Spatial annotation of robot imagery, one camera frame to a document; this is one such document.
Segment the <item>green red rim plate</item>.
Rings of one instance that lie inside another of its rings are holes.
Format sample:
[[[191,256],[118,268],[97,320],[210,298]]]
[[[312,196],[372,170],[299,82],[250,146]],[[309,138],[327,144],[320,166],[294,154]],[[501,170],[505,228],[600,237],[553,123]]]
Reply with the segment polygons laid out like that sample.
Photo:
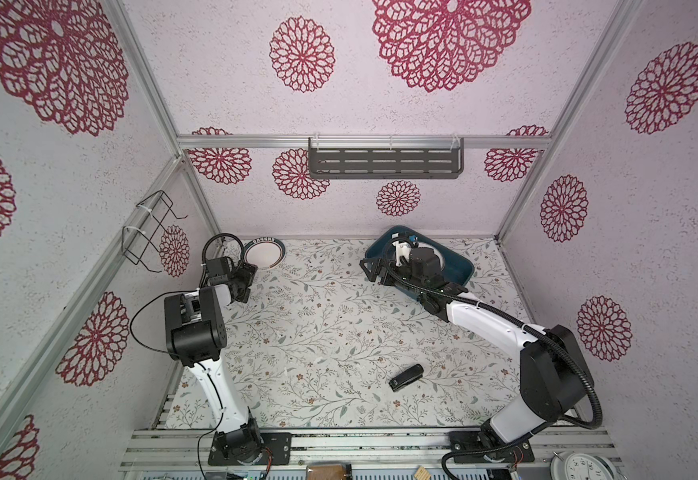
[[[286,255],[285,244],[274,237],[259,237],[244,247],[244,260],[259,269],[278,266]]]

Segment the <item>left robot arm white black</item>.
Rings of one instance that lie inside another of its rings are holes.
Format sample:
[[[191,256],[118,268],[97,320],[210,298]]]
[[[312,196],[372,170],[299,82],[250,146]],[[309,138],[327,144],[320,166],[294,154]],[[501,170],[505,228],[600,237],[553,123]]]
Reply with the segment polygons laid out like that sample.
[[[204,286],[164,300],[166,349],[202,387],[215,431],[230,435],[252,429],[254,418],[224,361],[228,334],[223,313],[233,303],[249,300],[258,267],[220,257],[208,260],[206,269]]]

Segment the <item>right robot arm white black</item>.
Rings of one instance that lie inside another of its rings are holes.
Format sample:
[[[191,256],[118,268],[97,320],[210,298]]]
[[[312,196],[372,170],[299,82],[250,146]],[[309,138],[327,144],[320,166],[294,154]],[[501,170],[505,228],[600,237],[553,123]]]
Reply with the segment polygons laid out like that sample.
[[[394,239],[392,256],[363,259],[367,279],[401,287],[424,309],[490,342],[518,363],[519,394],[480,427],[490,453],[521,444],[558,421],[593,430],[604,421],[595,381],[572,331],[526,323],[446,279],[430,247]]]

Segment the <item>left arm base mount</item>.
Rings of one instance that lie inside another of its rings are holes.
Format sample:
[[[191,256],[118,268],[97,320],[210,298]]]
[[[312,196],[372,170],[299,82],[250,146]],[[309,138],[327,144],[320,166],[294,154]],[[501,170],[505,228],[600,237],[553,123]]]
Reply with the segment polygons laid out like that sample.
[[[293,435],[262,432],[253,421],[232,432],[216,432],[209,466],[282,466],[290,463]]]

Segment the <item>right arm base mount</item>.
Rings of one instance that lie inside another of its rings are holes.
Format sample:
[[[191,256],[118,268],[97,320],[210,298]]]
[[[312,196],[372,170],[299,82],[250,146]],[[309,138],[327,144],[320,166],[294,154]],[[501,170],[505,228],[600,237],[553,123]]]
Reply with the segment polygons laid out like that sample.
[[[457,464],[532,462],[536,459],[528,437],[504,442],[492,433],[458,430],[448,433],[453,460]]]

